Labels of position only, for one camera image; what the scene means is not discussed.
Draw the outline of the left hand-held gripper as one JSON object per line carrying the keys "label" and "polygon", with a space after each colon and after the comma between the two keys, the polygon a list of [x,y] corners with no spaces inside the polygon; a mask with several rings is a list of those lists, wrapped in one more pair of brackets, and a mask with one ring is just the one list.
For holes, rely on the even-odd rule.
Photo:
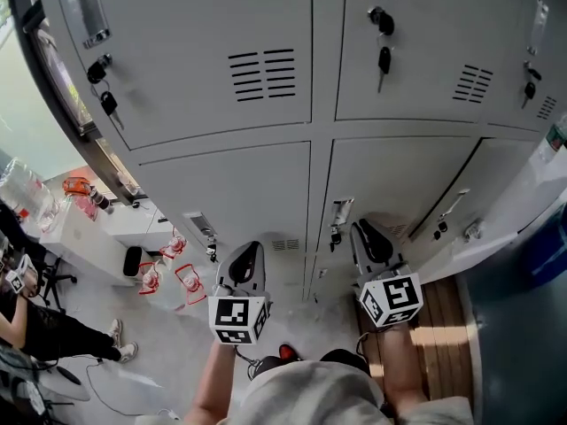
{"label": "left hand-held gripper", "polygon": [[[223,345],[256,345],[270,317],[271,297],[265,292],[263,245],[251,241],[237,247],[217,269],[214,294],[208,298],[208,319]],[[252,287],[250,295],[229,287]]]}

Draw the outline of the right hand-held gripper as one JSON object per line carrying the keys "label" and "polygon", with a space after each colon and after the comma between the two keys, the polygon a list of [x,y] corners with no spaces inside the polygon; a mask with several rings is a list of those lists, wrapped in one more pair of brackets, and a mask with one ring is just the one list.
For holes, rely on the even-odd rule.
{"label": "right hand-held gripper", "polygon": [[[350,241],[359,271],[353,289],[371,323],[387,328],[410,321],[423,307],[422,286],[418,273],[402,261],[397,236],[373,220],[360,219],[359,225],[351,226]],[[368,266],[368,258],[375,264],[395,265]]]}

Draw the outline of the grey metal locker door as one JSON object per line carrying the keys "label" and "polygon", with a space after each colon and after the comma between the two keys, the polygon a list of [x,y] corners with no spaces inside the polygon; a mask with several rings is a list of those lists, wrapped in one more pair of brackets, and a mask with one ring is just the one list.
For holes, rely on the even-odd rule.
{"label": "grey metal locker door", "polygon": [[[333,143],[324,214],[313,277],[319,270],[355,273],[348,231],[367,218],[400,228],[408,240],[461,170],[478,140],[465,136],[403,136],[339,139]],[[333,205],[352,201],[342,242],[330,248]]]}

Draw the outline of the grey metal locker cabinet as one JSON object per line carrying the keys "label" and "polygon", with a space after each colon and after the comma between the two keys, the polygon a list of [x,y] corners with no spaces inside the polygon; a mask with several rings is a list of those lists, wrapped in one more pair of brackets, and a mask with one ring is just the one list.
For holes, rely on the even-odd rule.
{"label": "grey metal locker cabinet", "polygon": [[[195,248],[215,236],[218,260],[261,242],[278,301],[339,296],[355,277],[313,277],[335,141],[478,140],[400,241],[417,269],[485,217],[567,111],[567,0],[42,1],[145,193]],[[392,62],[378,93],[380,35]],[[522,109],[525,60],[542,79]],[[103,80],[124,130],[91,93]]]}

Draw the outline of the person's right forearm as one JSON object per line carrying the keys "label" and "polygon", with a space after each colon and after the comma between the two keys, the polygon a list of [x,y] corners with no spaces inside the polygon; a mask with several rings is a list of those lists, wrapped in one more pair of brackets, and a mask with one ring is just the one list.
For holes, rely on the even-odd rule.
{"label": "person's right forearm", "polygon": [[380,336],[384,367],[384,394],[394,412],[401,416],[427,401],[423,379],[409,325],[404,322]]}

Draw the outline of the person's left forearm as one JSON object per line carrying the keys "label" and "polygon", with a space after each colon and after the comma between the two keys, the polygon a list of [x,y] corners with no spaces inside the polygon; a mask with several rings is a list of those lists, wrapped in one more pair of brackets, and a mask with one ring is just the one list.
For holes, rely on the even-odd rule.
{"label": "person's left forearm", "polygon": [[234,347],[214,341],[185,425],[217,425],[228,417],[235,362]]}

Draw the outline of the small clear water bottle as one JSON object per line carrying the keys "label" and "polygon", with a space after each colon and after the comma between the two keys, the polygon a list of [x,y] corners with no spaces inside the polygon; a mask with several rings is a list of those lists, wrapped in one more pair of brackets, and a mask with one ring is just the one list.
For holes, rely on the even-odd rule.
{"label": "small clear water bottle", "polygon": [[463,232],[462,238],[465,243],[469,243],[473,240],[479,240],[482,238],[484,232],[485,223],[481,219],[474,220],[469,224],[468,227]]}

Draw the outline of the person's black shorts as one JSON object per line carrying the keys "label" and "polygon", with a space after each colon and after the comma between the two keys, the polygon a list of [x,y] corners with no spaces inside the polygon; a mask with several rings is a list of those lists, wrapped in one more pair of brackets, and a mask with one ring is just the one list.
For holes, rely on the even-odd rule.
{"label": "person's black shorts", "polygon": [[[298,361],[287,362],[281,360],[279,358],[279,355],[267,356],[260,361],[259,365],[252,372],[252,379],[254,379],[256,376],[264,372],[267,372],[270,369],[281,367],[289,363],[299,362],[299,361],[303,361],[303,359],[301,358],[301,360]],[[365,374],[370,375],[369,364],[358,354],[349,352],[345,349],[332,350],[326,353],[325,355],[323,355],[320,361],[341,363],[344,365],[348,365],[350,367],[358,368]]]}

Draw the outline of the small black white appliance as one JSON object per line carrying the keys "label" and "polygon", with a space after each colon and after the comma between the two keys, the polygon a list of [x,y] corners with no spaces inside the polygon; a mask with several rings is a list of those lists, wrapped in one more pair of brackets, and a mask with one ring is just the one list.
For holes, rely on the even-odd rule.
{"label": "small black white appliance", "polygon": [[124,259],[122,273],[128,278],[138,275],[139,265],[142,263],[143,249],[139,246],[128,247]]}

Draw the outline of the wooden slat platform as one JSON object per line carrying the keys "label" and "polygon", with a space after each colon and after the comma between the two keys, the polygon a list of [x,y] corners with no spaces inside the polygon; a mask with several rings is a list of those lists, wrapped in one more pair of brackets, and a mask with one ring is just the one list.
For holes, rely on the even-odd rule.
{"label": "wooden slat platform", "polygon": [[431,400],[459,396],[473,403],[470,339],[455,278],[425,284],[423,299],[409,326],[424,392]]}

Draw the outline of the person's grey shirt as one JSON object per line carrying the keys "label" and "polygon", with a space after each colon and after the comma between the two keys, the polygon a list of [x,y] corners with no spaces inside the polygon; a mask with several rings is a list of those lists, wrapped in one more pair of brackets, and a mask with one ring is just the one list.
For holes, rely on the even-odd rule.
{"label": "person's grey shirt", "polygon": [[[268,370],[250,384],[239,410],[217,425],[392,425],[371,376],[336,362],[301,361]],[[466,398],[426,401],[400,425],[474,425]]]}

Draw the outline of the white desk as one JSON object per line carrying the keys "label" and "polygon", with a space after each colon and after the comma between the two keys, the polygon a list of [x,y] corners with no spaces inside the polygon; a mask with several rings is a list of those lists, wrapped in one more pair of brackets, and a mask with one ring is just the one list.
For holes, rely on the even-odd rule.
{"label": "white desk", "polygon": [[123,274],[127,249],[157,252],[172,235],[173,225],[148,199],[137,208],[117,204],[111,214],[100,211],[94,220],[76,204],[65,203],[40,244],[99,282],[131,287],[135,281]]}

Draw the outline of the dark flask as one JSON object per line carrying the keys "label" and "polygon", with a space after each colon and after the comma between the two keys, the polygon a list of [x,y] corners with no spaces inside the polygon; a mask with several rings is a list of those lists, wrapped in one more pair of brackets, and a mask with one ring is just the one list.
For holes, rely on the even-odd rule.
{"label": "dark flask", "polygon": [[89,197],[94,205],[96,205],[98,208],[100,208],[107,214],[113,213],[114,207],[112,202],[106,196],[100,193],[94,186],[90,188]]}

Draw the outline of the orange bag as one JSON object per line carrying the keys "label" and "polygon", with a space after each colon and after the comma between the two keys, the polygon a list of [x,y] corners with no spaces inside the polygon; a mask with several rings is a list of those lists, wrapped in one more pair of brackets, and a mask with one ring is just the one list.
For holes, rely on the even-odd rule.
{"label": "orange bag", "polygon": [[88,196],[92,190],[90,181],[80,176],[64,179],[62,188],[66,196]]}

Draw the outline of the large clear water jug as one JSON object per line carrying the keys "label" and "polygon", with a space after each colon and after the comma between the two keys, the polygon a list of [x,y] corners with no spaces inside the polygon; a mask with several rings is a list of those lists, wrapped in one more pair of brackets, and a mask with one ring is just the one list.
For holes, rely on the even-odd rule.
{"label": "large clear water jug", "polygon": [[19,158],[13,158],[0,176],[0,200],[44,233],[51,231],[60,209],[51,191]]}

